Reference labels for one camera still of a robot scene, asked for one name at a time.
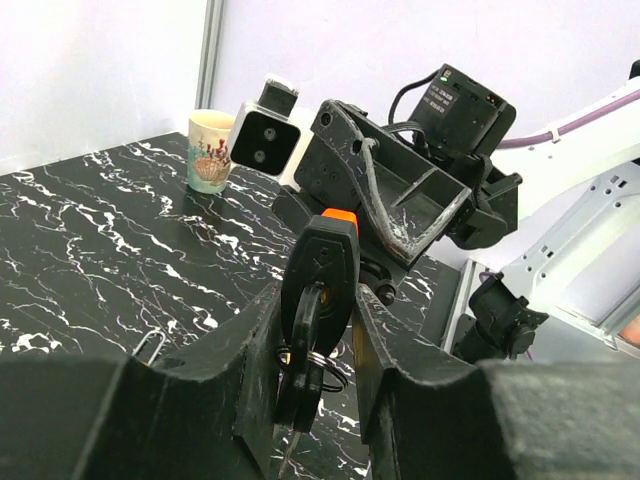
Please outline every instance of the table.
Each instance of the table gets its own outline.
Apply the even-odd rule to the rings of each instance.
[[[278,185],[238,168],[223,195],[192,192],[186,147],[173,133],[0,178],[0,354],[131,352],[155,328],[166,354],[281,279],[294,238],[270,211]],[[438,342],[457,280],[423,257],[394,313]],[[367,473],[349,335],[338,364],[353,385],[324,396],[284,478]],[[277,431],[273,478],[290,440]]]

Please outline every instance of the white mug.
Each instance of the white mug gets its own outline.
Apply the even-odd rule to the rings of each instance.
[[[196,110],[189,116],[187,182],[201,193],[220,193],[227,186],[231,159],[227,139],[235,117],[218,110]]]

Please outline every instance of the metal pole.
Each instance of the metal pole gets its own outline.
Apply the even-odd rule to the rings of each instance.
[[[213,83],[218,63],[218,47],[222,32],[224,0],[208,0],[205,14],[200,74],[196,92],[196,108],[213,106]]]

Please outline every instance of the camera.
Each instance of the camera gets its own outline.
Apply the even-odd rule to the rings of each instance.
[[[300,139],[300,128],[289,119],[298,94],[286,80],[267,76],[260,99],[244,102],[236,116],[228,140],[233,162],[267,175],[282,173]]]

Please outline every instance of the printed design on mug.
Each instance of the printed design on mug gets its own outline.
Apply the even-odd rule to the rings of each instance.
[[[209,182],[214,187],[224,183],[231,169],[229,147],[222,138],[218,142],[220,144],[218,148],[214,148],[208,143],[205,149],[205,144],[200,140],[199,146],[192,147],[194,151],[189,152],[194,159],[193,170],[201,180]]]

